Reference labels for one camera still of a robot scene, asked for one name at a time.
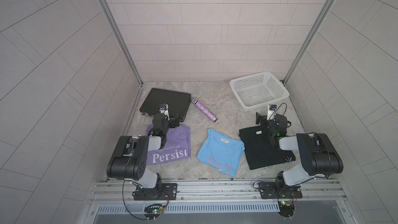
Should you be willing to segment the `purple t-shirt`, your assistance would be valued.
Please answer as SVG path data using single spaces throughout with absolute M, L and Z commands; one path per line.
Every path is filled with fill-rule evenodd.
M 147 165 L 186 160 L 191 157 L 191 135 L 190 128 L 181 124 L 176 128 L 169 129 L 166 135 L 167 141 L 162 149 L 148 151 Z

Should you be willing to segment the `white plastic basket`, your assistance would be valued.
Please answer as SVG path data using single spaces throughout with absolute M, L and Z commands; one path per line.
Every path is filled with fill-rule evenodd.
M 245 112 L 276 104 L 290 96 L 283 83 L 270 72 L 233 79 L 230 87 Z

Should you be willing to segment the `black t-shirt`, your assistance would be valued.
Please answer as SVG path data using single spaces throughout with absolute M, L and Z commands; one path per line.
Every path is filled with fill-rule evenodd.
M 292 151 L 271 146 L 268 129 L 263 126 L 239 130 L 239 137 L 245 146 L 245 156 L 250 170 L 293 162 L 296 157 Z

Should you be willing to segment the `light blue t-shirt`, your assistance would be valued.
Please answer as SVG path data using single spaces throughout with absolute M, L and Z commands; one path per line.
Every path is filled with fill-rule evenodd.
M 235 177 L 244 150 L 245 145 L 241 140 L 233 140 L 214 129 L 209 129 L 208 138 L 202 145 L 197 159 Z

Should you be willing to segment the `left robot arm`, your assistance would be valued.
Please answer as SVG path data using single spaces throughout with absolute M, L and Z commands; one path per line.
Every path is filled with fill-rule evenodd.
M 136 186 L 135 201 L 175 200 L 176 183 L 162 183 L 160 174 L 146 168 L 148 152 L 164 148 L 169 128 L 179 125 L 179 116 L 170 118 L 164 110 L 153 116 L 153 128 L 146 136 L 121 136 L 107 166 L 107 176 Z

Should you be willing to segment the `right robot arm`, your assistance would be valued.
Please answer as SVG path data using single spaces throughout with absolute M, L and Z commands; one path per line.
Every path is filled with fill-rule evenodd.
M 258 181 L 262 199 L 302 198 L 301 185 L 315 178 L 329 178 L 343 171 L 343 162 L 324 133 L 298 133 L 282 136 L 279 128 L 286 129 L 289 121 L 276 117 L 276 111 L 267 115 L 256 113 L 256 124 L 267 127 L 267 140 L 278 151 L 298 151 L 300 162 L 287 171 L 278 173 L 273 183 Z

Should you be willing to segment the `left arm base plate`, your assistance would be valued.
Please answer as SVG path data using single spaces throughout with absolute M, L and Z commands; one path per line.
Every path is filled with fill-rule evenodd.
M 152 189 L 137 187 L 132 196 L 135 201 L 176 200 L 177 187 L 176 183 L 164 183 Z

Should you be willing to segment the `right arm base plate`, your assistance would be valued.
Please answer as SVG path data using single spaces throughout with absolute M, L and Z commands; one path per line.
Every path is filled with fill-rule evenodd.
M 301 199 L 300 187 L 278 186 L 275 182 L 259 181 L 257 186 L 262 199 Z

